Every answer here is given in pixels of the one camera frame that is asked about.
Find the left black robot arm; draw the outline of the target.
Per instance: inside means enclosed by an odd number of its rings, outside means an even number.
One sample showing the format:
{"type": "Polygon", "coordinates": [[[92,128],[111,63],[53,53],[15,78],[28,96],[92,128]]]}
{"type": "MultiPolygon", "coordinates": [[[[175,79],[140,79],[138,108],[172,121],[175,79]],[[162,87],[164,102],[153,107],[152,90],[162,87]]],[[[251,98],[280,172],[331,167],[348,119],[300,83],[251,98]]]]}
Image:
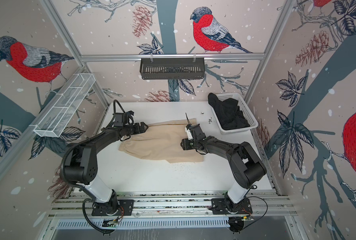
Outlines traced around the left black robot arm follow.
{"type": "Polygon", "coordinates": [[[69,144],[60,165],[61,179],[73,188],[86,193],[101,205],[117,208],[117,194],[98,176],[98,153],[117,141],[126,141],[133,135],[145,133],[149,126],[135,123],[134,112],[113,114],[109,124],[101,132],[87,140],[69,144]]]}

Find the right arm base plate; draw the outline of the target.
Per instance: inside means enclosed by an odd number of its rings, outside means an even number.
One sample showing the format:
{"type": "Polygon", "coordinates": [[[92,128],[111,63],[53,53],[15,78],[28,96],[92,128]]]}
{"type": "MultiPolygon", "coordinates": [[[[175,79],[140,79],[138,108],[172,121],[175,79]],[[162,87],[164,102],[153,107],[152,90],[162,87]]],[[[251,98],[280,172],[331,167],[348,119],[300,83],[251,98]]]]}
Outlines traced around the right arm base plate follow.
{"type": "Polygon", "coordinates": [[[211,206],[208,209],[214,215],[251,215],[253,212],[248,198],[244,198],[236,204],[229,198],[211,199],[211,206]]]}

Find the beige drawstring shorts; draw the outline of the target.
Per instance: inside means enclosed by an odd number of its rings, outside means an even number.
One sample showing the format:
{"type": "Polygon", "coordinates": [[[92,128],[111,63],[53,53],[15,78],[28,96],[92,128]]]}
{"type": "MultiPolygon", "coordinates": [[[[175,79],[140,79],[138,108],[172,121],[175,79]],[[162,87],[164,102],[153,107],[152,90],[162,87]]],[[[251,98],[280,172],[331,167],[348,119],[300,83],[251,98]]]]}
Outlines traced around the beige drawstring shorts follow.
{"type": "Polygon", "coordinates": [[[123,141],[119,151],[138,159],[174,163],[200,163],[203,156],[195,150],[183,150],[182,139],[187,138],[187,120],[154,123],[143,134],[123,141]]]}

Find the white plastic laundry basket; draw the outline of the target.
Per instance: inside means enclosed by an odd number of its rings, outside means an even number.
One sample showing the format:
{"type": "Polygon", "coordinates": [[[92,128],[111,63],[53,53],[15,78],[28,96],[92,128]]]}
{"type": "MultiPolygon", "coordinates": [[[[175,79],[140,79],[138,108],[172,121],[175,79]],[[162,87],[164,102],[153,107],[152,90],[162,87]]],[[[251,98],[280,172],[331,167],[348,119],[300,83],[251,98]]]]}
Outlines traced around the white plastic laundry basket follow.
{"type": "Polygon", "coordinates": [[[238,94],[238,93],[223,93],[223,94],[215,94],[215,95],[221,101],[226,100],[228,98],[238,100],[238,105],[240,107],[240,110],[243,111],[244,117],[248,120],[248,123],[250,124],[250,127],[247,127],[247,128],[241,128],[241,129],[235,129],[235,130],[229,130],[229,131],[223,130],[219,123],[219,120],[217,119],[215,111],[211,107],[211,110],[216,118],[216,122],[218,124],[218,127],[220,128],[220,132],[222,135],[245,132],[245,131],[249,131],[251,129],[258,127],[258,122],[257,122],[255,116],[253,115],[250,108],[248,107],[248,105],[246,104],[246,102],[244,101],[243,97],[240,94],[238,94]]]}

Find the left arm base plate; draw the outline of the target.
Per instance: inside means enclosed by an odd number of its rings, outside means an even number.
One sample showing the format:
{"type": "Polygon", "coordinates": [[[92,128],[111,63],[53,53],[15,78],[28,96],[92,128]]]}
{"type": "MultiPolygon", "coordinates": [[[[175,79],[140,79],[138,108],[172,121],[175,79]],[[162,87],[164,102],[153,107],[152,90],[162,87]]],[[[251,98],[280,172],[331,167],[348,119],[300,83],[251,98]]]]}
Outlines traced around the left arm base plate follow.
{"type": "Polygon", "coordinates": [[[93,203],[92,216],[131,216],[134,208],[134,200],[114,200],[107,203],[93,203]]]}

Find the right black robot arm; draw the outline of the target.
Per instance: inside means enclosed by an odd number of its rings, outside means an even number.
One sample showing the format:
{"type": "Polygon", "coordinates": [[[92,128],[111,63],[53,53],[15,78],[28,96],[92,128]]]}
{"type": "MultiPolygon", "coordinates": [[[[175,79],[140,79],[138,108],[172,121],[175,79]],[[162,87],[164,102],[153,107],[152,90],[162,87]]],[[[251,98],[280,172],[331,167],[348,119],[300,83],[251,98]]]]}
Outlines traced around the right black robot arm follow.
{"type": "Polygon", "coordinates": [[[214,136],[206,136],[199,124],[185,127],[187,138],[182,139],[184,151],[195,150],[201,155],[213,154],[226,159],[235,182],[226,194],[224,205],[231,213],[240,211],[247,193],[261,180],[267,169],[250,143],[232,144],[214,136]]]}

